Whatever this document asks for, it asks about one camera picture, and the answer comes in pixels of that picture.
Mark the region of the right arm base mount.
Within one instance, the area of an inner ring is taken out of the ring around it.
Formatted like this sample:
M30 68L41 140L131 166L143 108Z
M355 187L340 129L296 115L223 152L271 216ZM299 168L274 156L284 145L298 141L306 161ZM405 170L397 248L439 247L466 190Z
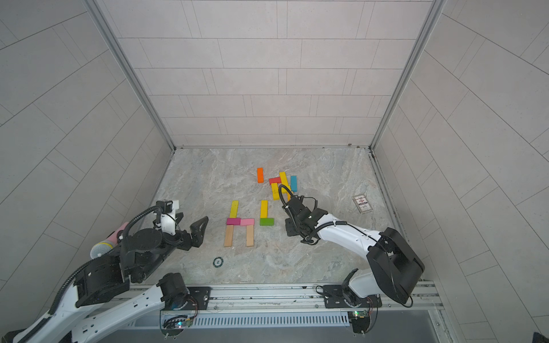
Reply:
M351 293L350 288L344 288L340 284L325 284L315 287L315 291L322 297L327 309L377 309L383 306L378 294L360 298Z

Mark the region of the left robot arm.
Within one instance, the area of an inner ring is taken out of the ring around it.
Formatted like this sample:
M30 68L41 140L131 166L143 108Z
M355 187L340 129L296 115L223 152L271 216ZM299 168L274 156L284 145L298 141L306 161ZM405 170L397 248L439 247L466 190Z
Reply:
M156 310L190 310L164 320L167 334L179 333L207 308L208 297L195 296L180 273L170 272L131 300L97 314L102 305L145 281L175 250L198 248L208 217L181 230L178 202L162 200L115 231L116 246L84 263L62 284L48 312L25 330L8 332L3 342L96 342L124 324Z

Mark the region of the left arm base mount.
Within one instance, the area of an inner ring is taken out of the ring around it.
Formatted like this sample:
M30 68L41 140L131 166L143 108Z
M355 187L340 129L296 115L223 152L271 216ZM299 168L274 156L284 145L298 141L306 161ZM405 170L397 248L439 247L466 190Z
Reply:
M167 309L172 311L206 310L211 291L211 287L189 287L186 293L177 294L167 305Z

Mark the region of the magenta block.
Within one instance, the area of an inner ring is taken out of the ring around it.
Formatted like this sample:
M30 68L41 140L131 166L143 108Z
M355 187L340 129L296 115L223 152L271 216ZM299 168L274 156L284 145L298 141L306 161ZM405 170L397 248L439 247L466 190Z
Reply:
M240 226L241 225L241 219L240 218L228 218L226 221L227 226Z

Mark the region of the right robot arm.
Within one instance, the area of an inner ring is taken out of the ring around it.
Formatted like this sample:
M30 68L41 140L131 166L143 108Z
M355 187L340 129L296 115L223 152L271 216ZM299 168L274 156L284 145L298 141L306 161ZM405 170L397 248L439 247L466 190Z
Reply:
M385 294L406 306L422 277L425 266L403 236L391 227L379 232L356 227L318 207L310 210L304 197L282 200L288 215L287 234L301 237L301 243L335 243L367 260L369 270L350 272L341 285L341 298L351 307L361 307L367 299Z

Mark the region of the pink block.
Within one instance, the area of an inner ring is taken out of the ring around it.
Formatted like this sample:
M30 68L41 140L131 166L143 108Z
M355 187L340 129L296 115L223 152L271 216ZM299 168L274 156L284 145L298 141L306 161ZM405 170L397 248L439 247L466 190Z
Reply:
M240 220L240 226L253 226L254 225L254 219L241 219Z

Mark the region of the tan wooden block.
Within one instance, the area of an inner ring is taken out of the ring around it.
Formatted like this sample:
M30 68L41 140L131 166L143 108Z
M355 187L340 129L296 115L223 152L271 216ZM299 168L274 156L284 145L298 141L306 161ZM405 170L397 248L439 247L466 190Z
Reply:
M254 246L254 225L246 226L246 246L247 247Z
M227 225L224 236L224 247L231 247L233 244L234 226Z

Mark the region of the green block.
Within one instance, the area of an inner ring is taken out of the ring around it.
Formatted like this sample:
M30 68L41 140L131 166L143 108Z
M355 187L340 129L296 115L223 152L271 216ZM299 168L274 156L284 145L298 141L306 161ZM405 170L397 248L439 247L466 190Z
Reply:
M274 218L261 218L260 219L260 226L263 227L271 227L275 225L275 219Z

